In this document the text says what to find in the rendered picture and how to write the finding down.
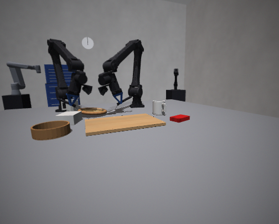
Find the light wood cutting board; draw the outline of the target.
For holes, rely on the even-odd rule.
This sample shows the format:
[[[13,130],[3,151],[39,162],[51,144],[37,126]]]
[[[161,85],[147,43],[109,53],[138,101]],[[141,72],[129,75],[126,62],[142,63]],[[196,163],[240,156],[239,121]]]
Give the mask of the light wood cutting board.
[[[148,114],[85,119],[86,136],[144,129],[164,125],[166,125],[166,122]]]

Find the pizza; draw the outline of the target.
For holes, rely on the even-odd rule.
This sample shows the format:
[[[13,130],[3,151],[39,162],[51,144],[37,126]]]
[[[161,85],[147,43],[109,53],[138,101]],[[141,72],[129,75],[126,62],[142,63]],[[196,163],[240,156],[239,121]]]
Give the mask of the pizza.
[[[107,113],[107,110],[102,108],[81,108],[78,111],[81,111],[82,114],[86,115],[101,115]]]

